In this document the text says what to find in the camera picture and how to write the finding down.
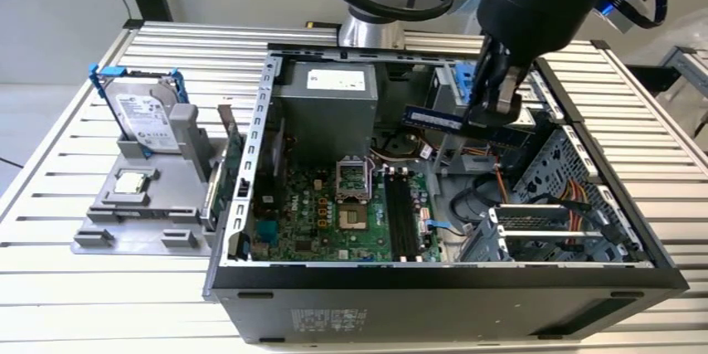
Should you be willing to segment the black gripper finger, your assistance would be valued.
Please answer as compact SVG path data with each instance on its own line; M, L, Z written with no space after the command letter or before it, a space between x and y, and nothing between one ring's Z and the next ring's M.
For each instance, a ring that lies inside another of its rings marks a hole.
M489 126L504 126L516 121L521 109L521 95L516 92L522 70L498 66L488 79L486 114Z
M504 45L493 38L484 39L472 79L465 121L470 124L505 124L509 112L509 88L505 83L509 69Z

